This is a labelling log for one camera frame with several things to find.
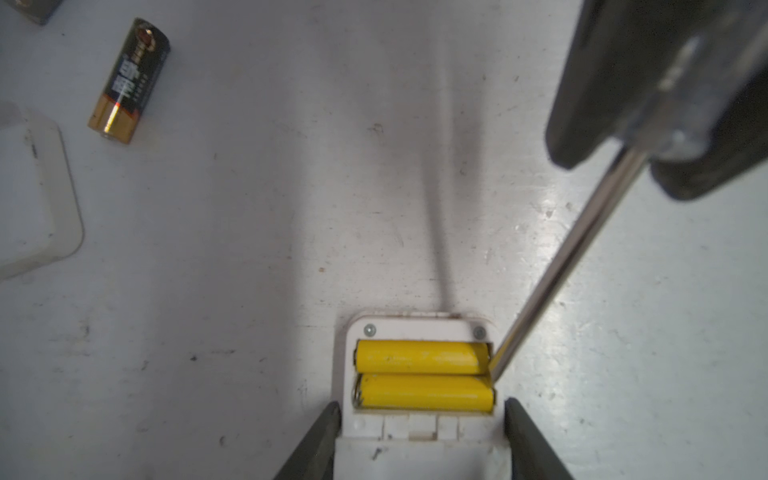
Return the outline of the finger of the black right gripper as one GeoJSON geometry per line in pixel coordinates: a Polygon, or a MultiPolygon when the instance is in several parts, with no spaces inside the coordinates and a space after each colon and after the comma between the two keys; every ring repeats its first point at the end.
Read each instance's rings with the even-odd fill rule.
{"type": "Polygon", "coordinates": [[[706,1],[585,1],[545,132],[552,162],[573,169],[616,135],[707,16],[706,1]]]}
{"type": "Polygon", "coordinates": [[[734,98],[712,133],[709,150],[688,163],[654,161],[653,180],[670,198],[692,201],[767,160],[767,70],[734,98]]]}

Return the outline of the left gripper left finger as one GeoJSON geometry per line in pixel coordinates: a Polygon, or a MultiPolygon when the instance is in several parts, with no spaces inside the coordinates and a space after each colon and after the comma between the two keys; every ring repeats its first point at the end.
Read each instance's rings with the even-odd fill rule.
{"type": "Polygon", "coordinates": [[[342,410],[329,402],[290,454],[274,480],[331,480],[335,442],[341,432],[342,410]]]}

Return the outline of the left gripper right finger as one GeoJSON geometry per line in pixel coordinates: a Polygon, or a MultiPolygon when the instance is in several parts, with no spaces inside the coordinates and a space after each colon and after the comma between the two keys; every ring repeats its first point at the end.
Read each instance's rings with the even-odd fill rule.
{"type": "Polygon", "coordinates": [[[507,398],[504,402],[504,415],[512,479],[574,479],[519,400],[507,398]]]}

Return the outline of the clear handle screwdriver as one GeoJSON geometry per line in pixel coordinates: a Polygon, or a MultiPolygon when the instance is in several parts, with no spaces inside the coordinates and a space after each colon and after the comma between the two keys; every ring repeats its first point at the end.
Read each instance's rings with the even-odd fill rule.
{"type": "Polygon", "coordinates": [[[767,70],[766,3],[706,2],[708,16],[696,34],[617,134],[607,138],[619,141],[621,150],[498,343],[489,364],[493,380],[502,377],[639,174],[650,171],[654,161],[688,163],[703,156],[734,98],[767,70]]]}

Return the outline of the yellow AAA battery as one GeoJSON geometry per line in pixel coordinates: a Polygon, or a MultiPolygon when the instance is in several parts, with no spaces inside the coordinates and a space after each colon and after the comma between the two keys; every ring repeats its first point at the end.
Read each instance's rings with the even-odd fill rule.
{"type": "Polygon", "coordinates": [[[485,375],[490,353],[485,343],[360,340],[353,354],[360,374],[485,375]]]}
{"type": "Polygon", "coordinates": [[[490,413],[495,390],[478,376],[362,374],[352,401],[361,409],[490,413]]]}

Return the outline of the white battery cover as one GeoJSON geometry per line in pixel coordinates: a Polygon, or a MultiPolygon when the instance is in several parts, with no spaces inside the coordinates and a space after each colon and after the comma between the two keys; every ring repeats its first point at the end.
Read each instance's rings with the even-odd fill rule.
{"type": "Polygon", "coordinates": [[[1,103],[1,279],[74,254],[84,226],[59,126],[1,103]]]}

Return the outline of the black gold AAA battery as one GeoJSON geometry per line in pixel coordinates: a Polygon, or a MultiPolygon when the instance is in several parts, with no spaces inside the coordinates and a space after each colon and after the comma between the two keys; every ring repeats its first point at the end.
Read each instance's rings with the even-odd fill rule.
{"type": "Polygon", "coordinates": [[[129,144],[170,52],[170,41],[158,27],[135,18],[88,127],[129,144]]]}

